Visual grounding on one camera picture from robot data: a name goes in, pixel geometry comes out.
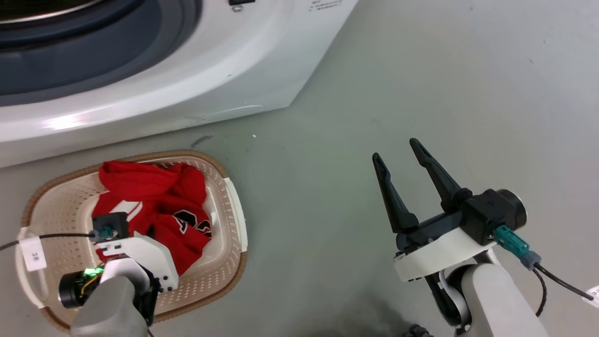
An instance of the basket rim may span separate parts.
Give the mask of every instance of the basket rim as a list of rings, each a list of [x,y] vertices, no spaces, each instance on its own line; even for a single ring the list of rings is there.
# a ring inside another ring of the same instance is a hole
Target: basket rim
[[[149,154],[125,157],[125,158],[121,158],[121,159],[117,159],[117,160],[138,163],[140,161],[158,160],[158,159],[163,159],[163,158],[166,159],[166,158],[172,158],[172,157],[195,157],[198,159],[205,160],[208,163],[210,163],[212,166],[214,166],[214,168],[219,172],[219,174],[221,175],[221,177],[223,177],[223,179],[229,178],[229,174],[222,167],[222,165],[220,165],[214,158],[208,156],[207,154],[204,154],[202,152],[195,151],[195,150],[182,149],[182,150],[174,150],[174,151],[152,152]],[[39,187],[29,198],[27,205],[25,206],[25,209],[23,211],[23,216],[21,218],[21,228],[29,227],[30,222],[31,222],[31,216],[33,214],[35,205],[38,203],[40,198],[46,192],[50,191],[52,188],[54,188],[62,183],[65,183],[70,180],[80,178],[83,176],[87,176],[92,173],[96,173],[99,171],[100,166],[102,166],[102,163],[88,166],[88,167],[82,168],[80,170],[64,174],[62,176],[56,177],[56,178],[48,181],[47,183],[45,183],[44,185]],[[237,271],[235,272],[235,276],[233,276],[233,279],[226,286],[224,286],[221,290],[217,291],[216,293],[214,293],[208,297],[197,300],[194,303],[188,304],[186,306],[182,306],[181,308],[173,309],[173,310],[158,314],[158,315],[156,315],[155,322],[158,323],[161,321],[168,320],[170,318],[181,316],[190,311],[196,310],[204,305],[210,304],[210,303],[214,302],[215,300],[220,299],[227,293],[229,293],[229,291],[231,291],[235,287],[235,285],[237,285],[237,282],[239,282],[239,280],[241,279],[241,276],[243,275],[243,272],[246,268],[246,261],[247,261],[247,252],[242,252],[240,254],[240,261],[237,266]],[[58,318],[54,314],[54,312],[50,309],[50,307],[46,306],[44,308],[41,308],[40,313],[57,330],[60,330],[65,333],[69,332],[70,325],[67,324],[66,322],[63,322],[60,318]]]

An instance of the white plastic mount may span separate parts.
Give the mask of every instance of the white plastic mount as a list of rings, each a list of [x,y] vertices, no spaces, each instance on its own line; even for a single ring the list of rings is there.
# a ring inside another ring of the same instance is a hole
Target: white plastic mount
[[[125,254],[151,271],[154,277],[160,279],[160,285],[164,290],[174,290],[179,286],[179,275],[173,262],[173,257],[168,248],[160,242],[141,235],[137,232],[135,236],[126,239],[99,243],[105,256]]]
[[[437,240],[410,254],[401,254],[395,260],[395,270],[404,282],[438,273],[461,263],[496,245],[479,245],[461,228],[456,228]]]

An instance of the teal connector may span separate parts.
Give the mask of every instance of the teal connector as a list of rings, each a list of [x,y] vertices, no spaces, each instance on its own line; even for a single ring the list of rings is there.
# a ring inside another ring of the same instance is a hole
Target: teal connector
[[[508,252],[520,259],[520,262],[528,269],[533,270],[536,263],[541,263],[541,257],[530,250],[530,245],[520,239],[513,230],[506,225],[495,229],[495,242]]]
[[[506,225],[501,225],[495,229],[495,242],[520,259],[526,256],[530,250],[530,245]]]
[[[112,227],[110,227],[110,226],[101,227],[100,231],[99,231],[99,235],[102,240],[111,239],[114,236]]]

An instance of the white stripe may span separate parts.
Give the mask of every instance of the white stripe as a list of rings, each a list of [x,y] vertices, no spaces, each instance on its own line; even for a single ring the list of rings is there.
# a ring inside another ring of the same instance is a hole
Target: white stripe
[[[121,201],[109,213],[125,212],[128,214],[127,221],[131,221],[141,212],[144,207],[141,201]]]

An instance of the washing machine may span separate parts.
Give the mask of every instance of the washing machine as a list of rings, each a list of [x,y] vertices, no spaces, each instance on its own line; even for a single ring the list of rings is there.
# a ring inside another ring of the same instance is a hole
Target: washing machine
[[[0,167],[287,107],[357,1],[0,1]]]

